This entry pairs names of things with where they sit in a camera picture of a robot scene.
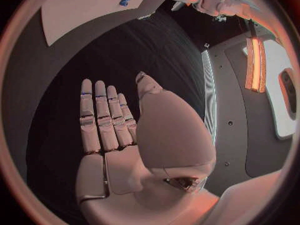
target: white panel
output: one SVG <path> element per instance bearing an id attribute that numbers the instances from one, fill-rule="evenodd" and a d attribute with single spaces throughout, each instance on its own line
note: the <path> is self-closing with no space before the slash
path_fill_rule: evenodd
<path id="1" fill-rule="evenodd" d="M 47 44 L 74 28 L 95 18 L 123 10 L 136 9 L 143 0 L 130 0 L 127 6 L 121 0 L 47 0 L 41 7 L 42 25 Z"/>
<path id="2" fill-rule="evenodd" d="M 296 121 L 292 120 L 285 104 L 279 84 L 279 74 L 287 68 L 292 68 L 286 50 L 273 40 L 263 42 L 266 59 L 265 87 L 273 109 L 277 136 L 280 139 L 290 137 L 296 129 Z"/>

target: white surface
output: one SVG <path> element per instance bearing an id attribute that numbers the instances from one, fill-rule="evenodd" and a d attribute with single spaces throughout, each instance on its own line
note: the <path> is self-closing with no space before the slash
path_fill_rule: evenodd
<path id="1" fill-rule="evenodd" d="M 296 121 L 289 116 L 278 76 L 284 69 L 292 68 L 292 65 L 286 50 L 280 44 L 273 40 L 266 40 L 263 44 L 266 60 L 266 92 L 273 109 L 277 136 L 286 139 L 295 132 Z"/>
<path id="2" fill-rule="evenodd" d="M 41 7 L 41 18 L 47 44 L 74 28 L 95 18 L 123 10 L 136 9 L 143 0 L 130 0 L 128 6 L 121 0 L 47 0 Z"/>

